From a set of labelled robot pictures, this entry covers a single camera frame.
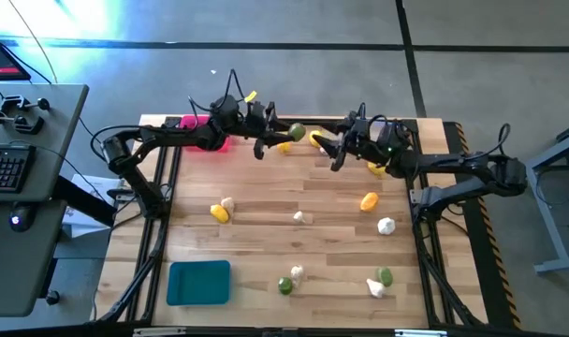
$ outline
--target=yellow object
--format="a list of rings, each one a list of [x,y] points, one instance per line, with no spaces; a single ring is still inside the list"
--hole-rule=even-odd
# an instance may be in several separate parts
[[[287,154],[289,151],[291,151],[291,142],[288,141],[285,143],[280,143],[276,145],[276,148],[278,151],[280,151],[281,154]]]
[[[251,92],[247,97],[245,97],[245,103],[251,102],[256,96],[257,93],[255,92],[255,90],[253,90],[253,92]]]
[[[359,208],[364,212],[371,212],[376,208],[376,204],[378,203],[378,195],[374,192],[370,192],[366,195],[366,197],[361,200],[361,204]]]
[[[381,178],[385,174],[385,167],[378,168],[376,164],[368,162],[368,169],[375,176]]]
[[[228,212],[220,205],[212,205],[210,207],[210,213],[216,218],[216,220],[218,220],[218,222],[224,224],[228,221]]]
[[[320,146],[320,144],[318,144],[317,141],[315,141],[314,135],[316,135],[316,136],[322,136],[322,132],[320,132],[320,131],[312,131],[312,132],[310,133],[310,143],[311,143],[314,147],[316,147],[316,148],[319,149],[321,146]]]

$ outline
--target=wooden table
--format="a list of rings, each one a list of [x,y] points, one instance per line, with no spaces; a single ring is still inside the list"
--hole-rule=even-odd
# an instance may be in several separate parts
[[[161,125],[166,117],[143,115],[140,123]],[[417,122],[423,152],[447,153],[442,121]],[[307,138],[293,143],[290,154],[267,149],[261,161],[254,159],[253,143],[235,138],[225,154],[182,152],[153,325],[426,328],[404,180],[379,180],[365,161],[350,157],[339,172],[332,172],[330,160]],[[148,179],[157,152],[139,165]],[[455,183],[451,174],[431,174],[429,180],[430,185]],[[364,213],[359,202],[368,192],[378,193],[380,202],[376,210]],[[220,225],[210,215],[210,206],[225,197],[234,198],[236,210],[230,223]],[[118,220],[138,211],[138,206],[129,206]],[[297,211],[303,211],[307,224],[294,223]],[[464,225],[462,217],[445,215]],[[397,229],[382,236],[376,224],[387,216],[396,220]],[[96,296],[101,314],[131,281],[142,225],[142,219],[133,221],[111,236]],[[468,238],[444,221],[438,231],[449,283],[473,314],[487,321]],[[228,304],[167,306],[171,262],[216,259],[232,266]],[[299,289],[288,297],[280,295],[279,277],[298,264],[305,268]],[[394,284],[384,298],[375,299],[366,279],[375,279],[380,266],[390,267]],[[431,283],[442,317],[440,292]],[[141,291],[139,312],[147,287]]]

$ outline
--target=gray floor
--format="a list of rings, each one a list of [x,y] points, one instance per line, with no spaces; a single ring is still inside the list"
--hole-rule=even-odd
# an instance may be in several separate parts
[[[162,6],[151,0],[87,5],[71,0],[61,2],[66,11],[53,1],[15,3],[44,37],[401,43],[393,0],[169,0]],[[569,0],[405,0],[405,8],[415,44],[569,45]],[[0,2],[0,35],[27,35],[6,2]],[[14,51],[50,74],[33,44]],[[402,51],[47,52],[60,82],[91,87],[82,118],[92,129],[136,123],[141,113],[185,113],[187,95],[204,103],[218,97],[231,67],[237,68],[244,91],[257,90],[259,99],[275,100],[280,113],[344,114],[365,101],[370,115],[416,116]],[[505,150],[525,160],[569,126],[569,53],[418,52],[416,66],[428,116],[462,123],[472,149],[491,147],[501,124],[508,122],[512,134]],[[86,174],[109,176],[88,143],[79,129],[68,159]],[[64,174],[72,172],[65,168]],[[565,178],[548,179],[563,186],[559,183]],[[557,190],[552,196],[561,199],[567,193]],[[533,263],[555,255],[532,192],[489,197],[487,203],[524,329],[569,334],[569,271],[545,276],[533,271]],[[569,207],[555,212],[569,243]],[[63,293],[63,302],[54,307],[38,303],[26,318],[0,319],[0,330],[88,319],[105,242],[105,233],[62,242],[56,255],[70,259],[61,262],[52,286]]]

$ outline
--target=blue plastic tray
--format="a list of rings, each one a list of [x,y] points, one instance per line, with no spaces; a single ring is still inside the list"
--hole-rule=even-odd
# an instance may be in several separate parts
[[[168,305],[224,304],[230,298],[230,263],[174,262],[168,277]]]

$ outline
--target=green ball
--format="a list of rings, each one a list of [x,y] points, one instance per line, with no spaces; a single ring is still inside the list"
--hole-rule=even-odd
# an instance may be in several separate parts
[[[393,284],[393,273],[387,267],[378,268],[378,279],[383,285],[390,286]]]
[[[288,128],[288,135],[293,137],[295,141],[300,141],[305,136],[305,126],[301,123],[295,123]]]
[[[290,294],[293,291],[293,281],[288,277],[281,277],[281,279],[278,280],[278,290],[283,295]]]

